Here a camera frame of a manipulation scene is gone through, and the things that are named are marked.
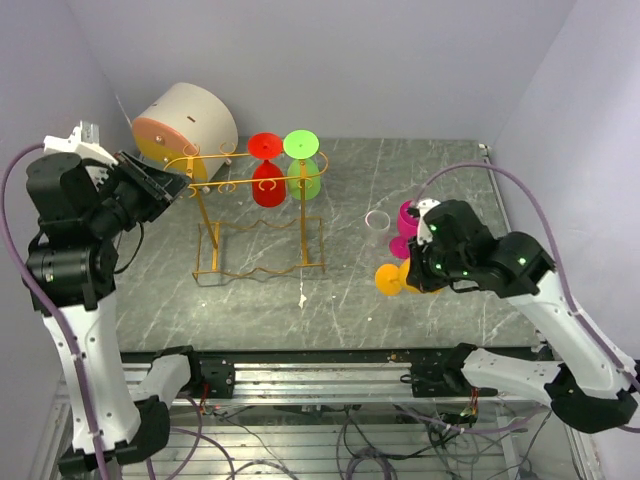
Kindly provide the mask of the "clear wine glass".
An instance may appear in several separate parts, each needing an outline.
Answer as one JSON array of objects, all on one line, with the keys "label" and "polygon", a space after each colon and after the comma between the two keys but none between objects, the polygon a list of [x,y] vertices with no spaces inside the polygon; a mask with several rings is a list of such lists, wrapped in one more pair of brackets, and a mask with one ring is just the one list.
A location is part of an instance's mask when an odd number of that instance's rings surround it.
[{"label": "clear wine glass", "polygon": [[378,246],[385,243],[389,229],[390,229],[390,217],[381,210],[370,210],[364,217],[366,225],[366,244],[371,246]]}]

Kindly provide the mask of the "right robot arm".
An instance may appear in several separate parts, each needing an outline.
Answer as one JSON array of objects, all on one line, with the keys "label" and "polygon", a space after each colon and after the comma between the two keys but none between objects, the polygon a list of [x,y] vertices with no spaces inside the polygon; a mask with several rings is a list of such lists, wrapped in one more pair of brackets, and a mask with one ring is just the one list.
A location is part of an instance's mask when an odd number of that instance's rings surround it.
[{"label": "right robot arm", "polygon": [[626,426],[636,413],[639,367],[563,292],[559,263],[528,234],[495,238],[465,201],[424,199],[410,205],[417,221],[410,238],[407,284],[432,293],[469,282],[506,300],[550,342],[559,359],[532,361],[457,345],[440,375],[459,396],[472,387],[537,402],[583,433]]}]

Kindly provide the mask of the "yellow plastic wine glass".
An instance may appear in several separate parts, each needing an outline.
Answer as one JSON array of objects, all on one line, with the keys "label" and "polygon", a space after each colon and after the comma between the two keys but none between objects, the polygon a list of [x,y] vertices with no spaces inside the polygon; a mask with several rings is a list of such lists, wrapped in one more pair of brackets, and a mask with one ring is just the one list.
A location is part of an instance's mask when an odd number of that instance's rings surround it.
[{"label": "yellow plastic wine glass", "polygon": [[378,291],[386,296],[396,296],[402,292],[421,294],[422,290],[407,283],[410,267],[410,259],[406,259],[399,266],[389,263],[380,266],[374,278]]}]

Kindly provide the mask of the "red plastic wine glass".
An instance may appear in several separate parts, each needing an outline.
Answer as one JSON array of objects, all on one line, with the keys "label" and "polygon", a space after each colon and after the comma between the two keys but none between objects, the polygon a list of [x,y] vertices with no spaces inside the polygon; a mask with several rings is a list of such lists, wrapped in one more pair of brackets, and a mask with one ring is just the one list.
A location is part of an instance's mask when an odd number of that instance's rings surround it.
[{"label": "red plastic wine glass", "polygon": [[264,208],[274,208],[286,198],[286,185],[281,169],[274,163],[283,151],[282,140],[274,133],[261,132],[248,141],[248,151],[261,163],[252,176],[254,201]]}]

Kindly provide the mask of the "green plastic wine glass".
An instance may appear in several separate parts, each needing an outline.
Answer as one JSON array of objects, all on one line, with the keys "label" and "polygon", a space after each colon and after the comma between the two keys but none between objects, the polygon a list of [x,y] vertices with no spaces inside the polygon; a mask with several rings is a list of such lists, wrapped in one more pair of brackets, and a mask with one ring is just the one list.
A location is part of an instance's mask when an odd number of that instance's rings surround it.
[{"label": "green plastic wine glass", "polygon": [[319,139],[309,130],[295,130],[283,142],[284,152],[292,161],[287,171],[287,185],[291,196],[306,201],[321,190],[319,168],[313,157],[319,151]]}]

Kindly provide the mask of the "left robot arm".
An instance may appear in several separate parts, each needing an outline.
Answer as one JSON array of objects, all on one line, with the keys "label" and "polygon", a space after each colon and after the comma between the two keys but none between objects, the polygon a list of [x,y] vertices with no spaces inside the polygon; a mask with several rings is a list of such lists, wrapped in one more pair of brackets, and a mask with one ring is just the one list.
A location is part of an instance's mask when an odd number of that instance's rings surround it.
[{"label": "left robot arm", "polygon": [[127,153],[105,165],[77,153],[50,153],[26,170],[39,231],[26,267],[34,308],[59,354],[74,416],[64,476],[114,461],[143,462],[169,439],[178,397],[228,398],[235,378],[223,361],[204,361],[190,346],[157,352],[136,387],[126,383],[116,334],[115,238],[157,219],[190,185]]}]

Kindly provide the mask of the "pink plastic wine glass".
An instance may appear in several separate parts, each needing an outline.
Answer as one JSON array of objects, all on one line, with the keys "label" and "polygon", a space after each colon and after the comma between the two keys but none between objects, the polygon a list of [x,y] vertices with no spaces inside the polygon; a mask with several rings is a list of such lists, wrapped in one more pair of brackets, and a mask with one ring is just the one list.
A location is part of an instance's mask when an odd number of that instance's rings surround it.
[{"label": "pink plastic wine glass", "polygon": [[418,219],[408,212],[410,206],[410,200],[400,206],[396,219],[397,235],[389,242],[390,253],[401,260],[409,258],[409,240],[416,236],[419,225]]}]

